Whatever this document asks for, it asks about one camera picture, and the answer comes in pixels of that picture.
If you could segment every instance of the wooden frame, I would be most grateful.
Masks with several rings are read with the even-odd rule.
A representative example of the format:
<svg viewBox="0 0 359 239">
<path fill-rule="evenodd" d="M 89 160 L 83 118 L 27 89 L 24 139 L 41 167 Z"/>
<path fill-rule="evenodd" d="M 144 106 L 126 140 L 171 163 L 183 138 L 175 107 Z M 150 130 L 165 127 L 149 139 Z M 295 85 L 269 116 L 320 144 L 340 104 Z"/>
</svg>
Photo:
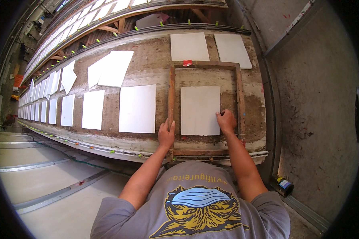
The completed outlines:
<svg viewBox="0 0 359 239">
<path fill-rule="evenodd" d="M 213 62 L 213 61 L 193 61 L 191 66 L 184 66 L 182 62 L 173 62 L 170 66 L 169 96 L 168 96 L 168 118 L 169 122 L 174 119 L 174 82 L 175 69 L 178 68 L 206 68 L 206 69 L 224 69 L 232 70 L 235 73 L 237 81 L 237 108 L 238 108 L 238 138 L 241 141 L 245 139 L 245 99 L 244 88 L 242 84 L 241 68 L 238 63 L 231 62 Z M 187 150 L 174 149 L 174 144 L 170 147 L 167 154 L 167 161 L 171 162 L 174 156 L 224 156 L 228 155 L 228 150 Z"/>
</svg>

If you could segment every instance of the metal rail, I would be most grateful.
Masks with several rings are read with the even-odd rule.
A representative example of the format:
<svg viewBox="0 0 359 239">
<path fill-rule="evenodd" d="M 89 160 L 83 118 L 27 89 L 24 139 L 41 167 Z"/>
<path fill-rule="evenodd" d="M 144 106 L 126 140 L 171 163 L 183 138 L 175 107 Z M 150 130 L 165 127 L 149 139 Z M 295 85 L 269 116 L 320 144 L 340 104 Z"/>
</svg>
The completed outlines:
<svg viewBox="0 0 359 239">
<path fill-rule="evenodd" d="M 0 167 L 0 172 L 15 172 L 15 171 L 28 170 L 28 169 L 36 169 L 39 167 L 46 167 L 46 166 L 51 166 L 51 165 L 57 165 L 60 163 L 65 163 L 65 162 L 68 162 L 69 160 L 70 159 L 68 159 L 68 158 L 63 158 L 63 159 L 59 159 L 59 160 L 51 160 L 51 161 L 33 163 L 33 164 L 27 164 L 27 165 Z"/>
</svg>

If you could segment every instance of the wooden slat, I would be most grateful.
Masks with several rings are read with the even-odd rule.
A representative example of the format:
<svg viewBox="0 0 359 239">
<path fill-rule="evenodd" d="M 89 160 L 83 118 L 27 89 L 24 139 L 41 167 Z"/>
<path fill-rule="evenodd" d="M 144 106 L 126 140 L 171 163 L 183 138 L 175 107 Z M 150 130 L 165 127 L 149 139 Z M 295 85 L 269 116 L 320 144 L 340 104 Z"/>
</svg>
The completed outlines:
<svg viewBox="0 0 359 239">
<path fill-rule="evenodd" d="M 212 61 L 201 61 L 201 60 L 195 60 L 193 61 L 194 66 L 183 66 L 183 62 L 175 62 L 174 68 L 206 68 L 206 69 L 224 69 L 224 70 L 235 70 L 237 67 L 239 67 L 238 63 L 232 63 L 232 62 L 212 62 Z"/>
<path fill-rule="evenodd" d="M 60 56 L 55 55 L 54 57 L 51 57 L 52 60 L 62 60 L 63 58 Z"/>
<path fill-rule="evenodd" d="M 201 12 L 200 9 L 192 8 L 191 10 L 197 15 L 197 17 L 201 19 L 203 23 L 210 23 L 209 19 L 205 17 L 205 15 Z"/>
<path fill-rule="evenodd" d="M 110 27 L 110 26 L 102 26 L 102 27 L 100 27 L 99 29 L 100 29 L 100 30 L 104 30 L 104 31 L 110 31 L 110 32 L 115 32 L 115 33 L 117 33 L 117 34 L 120 34 L 120 32 L 119 32 L 117 29 L 112 28 L 112 27 Z"/>
<path fill-rule="evenodd" d="M 168 130 L 174 120 L 174 80 L 175 80 L 175 68 L 174 65 L 170 66 L 170 79 L 169 79 L 169 97 L 168 97 Z M 166 156 L 166 160 L 171 162 L 173 160 L 173 146 L 170 146 L 169 152 Z"/>
<path fill-rule="evenodd" d="M 118 31 L 119 32 L 121 32 L 121 33 L 125 32 L 124 25 L 125 25 L 125 18 L 121 18 L 120 21 L 118 22 Z"/>
<path fill-rule="evenodd" d="M 228 150 L 173 150 L 174 156 L 224 156 L 229 155 Z"/>
<path fill-rule="evenodd" d="M 238 103 L 238 134 L 241 140 L 245 139 L 245 99 L 244 99 L 244 86 L 242 84 L 241 68 L 235 68 L 237 77 L 237 103 Z"/>
</svg>

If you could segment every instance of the man's right hand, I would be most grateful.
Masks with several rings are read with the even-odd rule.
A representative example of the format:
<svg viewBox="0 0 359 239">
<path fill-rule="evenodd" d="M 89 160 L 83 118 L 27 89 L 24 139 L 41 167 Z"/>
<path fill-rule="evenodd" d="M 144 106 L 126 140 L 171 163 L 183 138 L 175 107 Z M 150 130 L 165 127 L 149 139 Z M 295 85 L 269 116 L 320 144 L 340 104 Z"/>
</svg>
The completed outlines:
<svg viewBox="0 0 359 239">
<path fill-rule="evenodd" d="M 234 133 L 237 121 L 230 110 L 225 109 L 224 111 L 221 111 L 221 113 L 216 112 L 215 115 L 217 116 L 219 127 L 225 135 L 228 133 Z"/>
</svg>

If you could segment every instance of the t-shirt graphic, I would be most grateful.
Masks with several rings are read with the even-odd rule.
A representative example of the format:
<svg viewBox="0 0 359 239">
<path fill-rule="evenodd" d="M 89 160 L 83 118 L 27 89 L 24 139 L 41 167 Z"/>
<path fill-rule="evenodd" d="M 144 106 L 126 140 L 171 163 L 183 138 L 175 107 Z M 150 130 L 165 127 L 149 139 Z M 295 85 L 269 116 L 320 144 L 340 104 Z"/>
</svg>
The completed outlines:
<svg viewBox="0 0 359 239">
<path fill-rule="evenodd" d="M 185 189 L 181 185 L 165 199 L 168 221 L 149 238 L 184 236 L 202 232 L 217 232 L 249 227 L 242 223 L 239 201 L 220 187 L 197 185 Z"/>
</svg>

